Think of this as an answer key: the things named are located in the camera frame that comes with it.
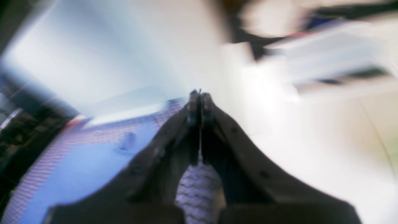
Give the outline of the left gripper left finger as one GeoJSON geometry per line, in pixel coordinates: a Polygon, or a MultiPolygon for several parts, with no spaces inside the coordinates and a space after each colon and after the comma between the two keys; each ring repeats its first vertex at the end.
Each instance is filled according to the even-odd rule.
{"type": "Polygon", "coordinates": [[[45,224],[184,224],[175,206],[178,183],[198,162],[199,91],[170,117],[151,142],[100,190],[49,209],[45,224]]]}

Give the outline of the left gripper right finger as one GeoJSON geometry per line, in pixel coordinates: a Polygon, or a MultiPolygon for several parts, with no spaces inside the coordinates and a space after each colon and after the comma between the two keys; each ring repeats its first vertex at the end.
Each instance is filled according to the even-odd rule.
{"type": "Polygon", "coordinates": [[[201,95],[202,152],[221,177],[219,224],[360,224],[355,208],[293,177],[270,160],[238,123],[201,95]]]}

